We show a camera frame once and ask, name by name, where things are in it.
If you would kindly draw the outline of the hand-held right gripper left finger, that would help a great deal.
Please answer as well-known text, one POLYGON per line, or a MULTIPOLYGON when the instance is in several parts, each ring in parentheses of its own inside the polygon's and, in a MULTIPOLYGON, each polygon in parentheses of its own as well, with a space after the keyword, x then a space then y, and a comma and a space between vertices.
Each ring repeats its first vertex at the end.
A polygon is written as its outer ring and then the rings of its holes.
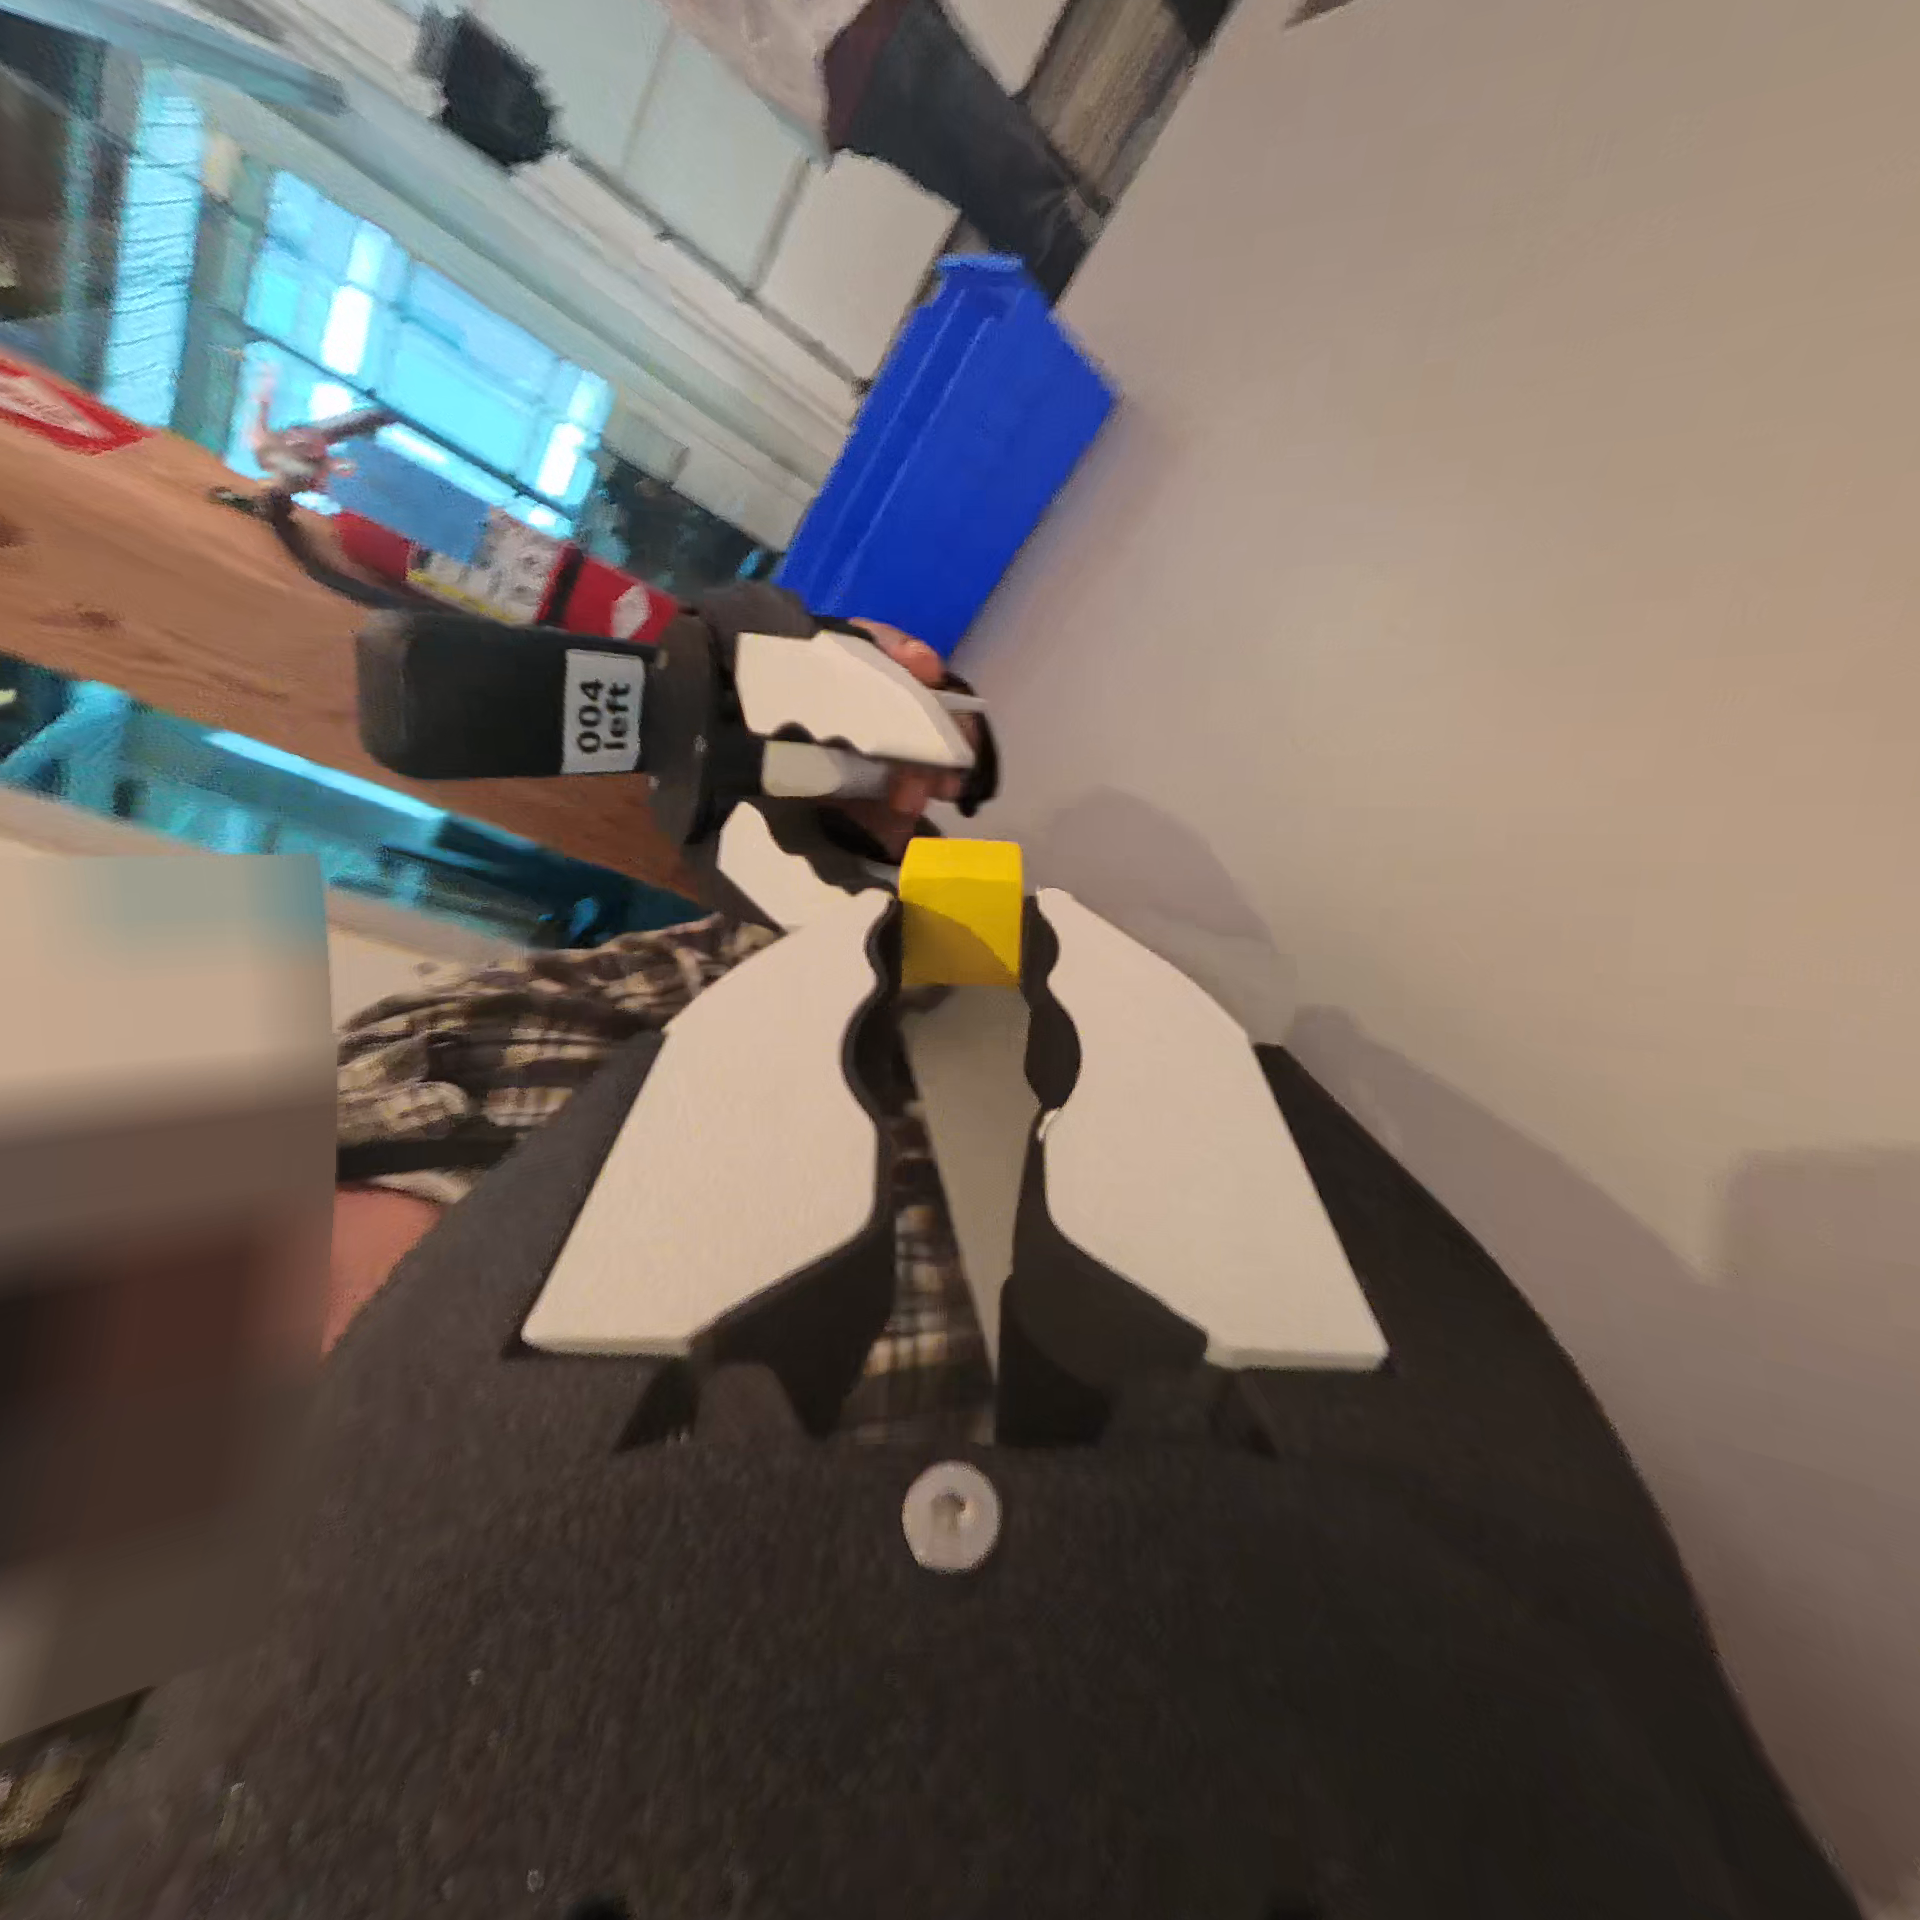
POLYGON ((841 896, 661 1037, 521 1327, 538 1353, 685 1359, 883 1215, 883 1135, 848 1064, 880 1000, 885 895, 841 896))

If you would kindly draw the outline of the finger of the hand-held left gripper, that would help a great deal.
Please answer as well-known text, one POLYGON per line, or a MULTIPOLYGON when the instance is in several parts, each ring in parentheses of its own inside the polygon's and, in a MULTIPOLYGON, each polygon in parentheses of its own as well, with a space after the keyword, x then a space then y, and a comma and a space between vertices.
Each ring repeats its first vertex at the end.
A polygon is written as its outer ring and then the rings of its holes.
POLYGON ((739 802, 716 837, 716 888, 744 920, 796 934, 851 902, 897 904, 897 873, 836 846, 811 808, 739 802))

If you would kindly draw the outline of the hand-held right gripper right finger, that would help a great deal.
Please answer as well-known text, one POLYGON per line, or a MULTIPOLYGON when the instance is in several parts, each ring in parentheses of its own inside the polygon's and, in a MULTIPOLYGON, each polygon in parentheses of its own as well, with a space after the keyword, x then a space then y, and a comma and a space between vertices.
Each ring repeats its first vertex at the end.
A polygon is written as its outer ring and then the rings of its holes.
POLYGON ((1059 888, 1029 902, 1037 1229, 1225 1369, 1371 1374, 1388 1339, 1247 1029, 1059 888))

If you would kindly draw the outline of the yellow wooden cube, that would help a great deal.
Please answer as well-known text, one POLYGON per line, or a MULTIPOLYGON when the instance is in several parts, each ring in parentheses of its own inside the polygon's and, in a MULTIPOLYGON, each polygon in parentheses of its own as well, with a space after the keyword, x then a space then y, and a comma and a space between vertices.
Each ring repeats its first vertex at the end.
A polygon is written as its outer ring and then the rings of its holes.
POLYGON ((1020 843, 920 837, 904 854, 897 896, 901 991, 1020 991, 1027 896, 1020 843))

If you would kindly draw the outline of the blue plastic bin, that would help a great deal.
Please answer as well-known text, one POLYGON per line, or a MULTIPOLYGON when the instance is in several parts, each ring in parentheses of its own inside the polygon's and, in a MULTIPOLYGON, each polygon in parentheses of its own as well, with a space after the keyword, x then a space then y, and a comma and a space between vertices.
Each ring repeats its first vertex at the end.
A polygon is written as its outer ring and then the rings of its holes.
POLYGON ((1116 403, 1018 258, 941 258, 775 584, 817 616, 872 617, 951 656, 1116 403))

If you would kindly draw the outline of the person's left hand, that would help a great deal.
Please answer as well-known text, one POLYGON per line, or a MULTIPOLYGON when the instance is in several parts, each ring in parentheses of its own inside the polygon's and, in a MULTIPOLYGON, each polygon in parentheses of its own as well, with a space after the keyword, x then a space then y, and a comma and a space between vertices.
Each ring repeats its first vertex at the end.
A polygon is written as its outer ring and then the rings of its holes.
MULTIPOLYGON (((875 621, 858 621, 853 626, 921 686, 944 697, 975 697, 972 686, 961 681, 923 641, 875 621)), ((855 839, 872 843, 875 849, 873 858, 890 866, 904 859, 914 839, 930 834, 929 813, 933 808, 949 805, 965 819, 975 819, 1000 793, 1000 745, 987 714, 980 706, 949 709, 949 718, 972 743, 975 761, 968 770, 897 761, 890 768, 883 798, 843 805, 855 839)))

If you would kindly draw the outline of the red fire extinguisher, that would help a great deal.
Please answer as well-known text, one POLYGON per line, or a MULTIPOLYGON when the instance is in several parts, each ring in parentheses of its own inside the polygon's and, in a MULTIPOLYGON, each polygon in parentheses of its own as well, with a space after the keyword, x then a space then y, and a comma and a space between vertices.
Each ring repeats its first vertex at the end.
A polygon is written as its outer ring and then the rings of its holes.
POLYGON ((621 643, 656 641, 681 611, 578 541, 418 465, 399 430, 377 408, 272 426, 264 401, 249 448, 266 487, 236 503, 312 584, 368 611, 443 609, 621 643))

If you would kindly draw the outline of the red and white sign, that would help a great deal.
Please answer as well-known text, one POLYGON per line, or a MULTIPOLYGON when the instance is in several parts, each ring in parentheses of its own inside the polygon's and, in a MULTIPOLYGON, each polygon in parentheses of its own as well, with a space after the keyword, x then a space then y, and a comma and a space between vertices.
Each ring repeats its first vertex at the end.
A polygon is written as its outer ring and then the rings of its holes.
POLYGON ((153 432, 101 401, 71 389, 47 369, 3 354, 3 423, 80 457, 103 457, 153 432))

